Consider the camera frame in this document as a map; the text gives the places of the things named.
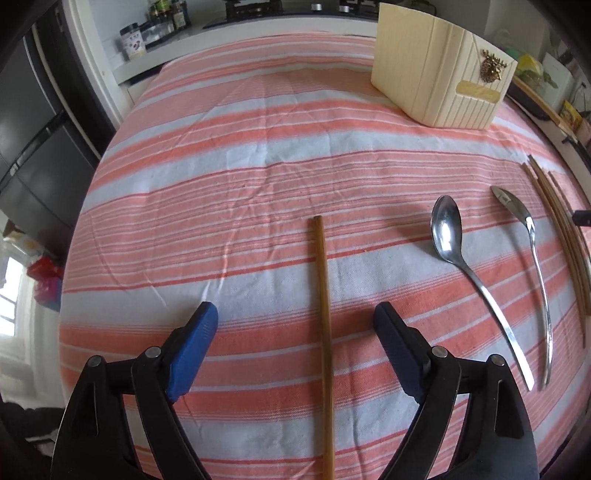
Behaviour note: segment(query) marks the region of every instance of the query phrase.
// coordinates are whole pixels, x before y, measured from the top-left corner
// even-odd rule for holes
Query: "wooden chopstick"
[[[329,266],[326,259],[324,222],[322,215],[314,217],[316,270],[320,293],[320,340],[322,342],[322,397],[324,418],[324,475],[323,480],[335,478],[335,411],[333,398],[332,336],[330,334]]]
[[[569,225],[571,227],[571,230],[574,232],[575,236],[577,237],[577,240],[579,241],[579,247],[581,249],[581,253],[583,255],[583,260],[584,260],[584,270],[587,274],[587,280],[589,282],[589,285],[591,285],[591,261],[590,261],[591,254],[589,253],[589,246],[587,244],[587,240],[583,236],[583,232],[581,231],[581,228],[576,226],[573,222],[573,210],[569,206],[569,200],[566,197],[564,190],[560,186],[560,183],[558,183],[555,175],[552,172],[549,174],[549,177],[552,179],[552,181],[554,183],[554,187],[556,188],[556,191],[558,193],[560,193],[561,203],[562,203],[564,211],[567,213]]]
[[[582,279],[582,272],[580,268],[577,266],[579,263],[579,259],[577,259],[577,255],[573,249],[573,239],[569,229],[565,229],[565,221],[562,216],[564,212],[561,210],[561,205],[555,205],[557,202],[556,194],[551,189],[551,185],[547,183],[547,178],[545,177],[542,169],[537,164],[535,159],[530,156],[531,167],[535,171],[536,176],[530,170],[530,167],[527,164],[522,164],[522,168],[530,178],[534,188],[538,192],[544,206],[548,210],[550,214],[550,218],[554,223],[554,229],[558,234],[558,238],[562,245],[562,249],[564,251],[564,256],[566,257],[567,264],[569,266],[570,276],[573,280],[573,287],[574,287],[574,295],[577,303],[577,308],[579,310],[579,317],[581,321],[581,328],[583,330],[583,344],[586,345],[586,310],[587,310],[587,292],[586,292],[586,283]]]

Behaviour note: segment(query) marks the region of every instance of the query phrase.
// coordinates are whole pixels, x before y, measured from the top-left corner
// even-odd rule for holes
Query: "jar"
[[[132,23],[122,28],[119,34],[121,35],[121,43],[123,44],[127,58],[131,60],[146,53],[144,39],[137,23]]]
[[[159,18],[160,18],[160,12],[158,11],[158,7],[156,7],[156,4],[154,4],[150,7],[150,20],[154,21],[154,20],[158,20]]]
[[[147,21],[140,26],[139,29],[142,32],[142,38],[144,39],[146,49],[153,46],[153,43],[158,42],[158,40],[164,36],[161,32],[160,24],[160,20],[156,19],[155,21]]]
[[[174,33],[174,22],[172,18],[166,18],[163,22],[163,30],[166,32],[165,35]]]
[[[160,13],[166,13],[170,10],[170,0],[158,0],[154,3]]]

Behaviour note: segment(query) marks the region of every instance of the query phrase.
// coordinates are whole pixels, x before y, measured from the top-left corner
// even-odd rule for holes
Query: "cream wooden box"
[[[457,25],[379,5],[371,82],[419,123],[487,128],[516,67],[509,55]]]

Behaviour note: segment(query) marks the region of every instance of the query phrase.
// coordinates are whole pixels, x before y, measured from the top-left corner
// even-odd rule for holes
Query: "stainless steel spoon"
[[[523,350],[517,343],[515,334],[511,330],[511,326],[501,308],[496,303],[488,289],[480,281],[480,278],[472,271],[468,264],[462,257],[462,219],[460,217],[460,210],[457,208],[456,202],[449,195],[439,197],[435,202],[433,211],[431,212],[431,235],[433,236],[433,243],[439,256],[446,262],[460,268],[472,280],[472,283],[480,290],[480,293],[488,302],[491,310],[495,314],[496,319],[501,324],[501,328],[505,332],[505,336],[509,342],[515,360],[519,365],[521,374],[525,380],[528,390],[534,388],[534,376],[531,373],[531,368],[527,363]]]
[[[535,271],[538,274],[540,287],[542,290],[542,301],[544,303],[544,335],[546,337],[546,364],[544,367],[544,378],[542,381],[545,387],[550,382],[550,372],[552,370],[552,354],[554,350],[554,339],[552,335],[552,322],[550,320],[550,308],[548,306],[548,295],[546,295],[546,288],[544,286],[544,279],[542,278],[542,270],[540,268],[540,261],[538,260],[538,253],[535,250],[535,227],[534,220],[531,217],[528,209],[521,203],[519,198],[511,192],[504,190],[497,186],[491,187],[492,193],[496,198],[509,210],[515,217],[525,225],[530,235],[531,253],[534,256]]]

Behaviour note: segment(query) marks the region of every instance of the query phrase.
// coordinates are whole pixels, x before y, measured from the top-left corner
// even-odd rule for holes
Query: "table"
[[[374,479],[417,408],[371,328],[388,300],[456,356],[512,365],[542,468],[589,397],[591,369],[556,233],[520,168],[527,154],[567,180],[562,160],[506,100],[486,131],[416,124],[370,83],[373,39],[291,34],[216,47],[166,65],[129,114],[90,187],[70,250],[60,362],[70,392],[93,354],[131,358],[183,325],[203,300],[220,326],[175,405],[214,479],[320,478],[320,318],[311,219],[329,255],[336,475]],[[554,324],[544,365],[541,294],[527,232],[489,187],[532,213]],[[527,354],[526,392],[470,281],[435,255],[429,218],[450,194],[463,253]],[[145,470],[158,476],[126,398]],[[431,475],[460,432],[458,400]]]

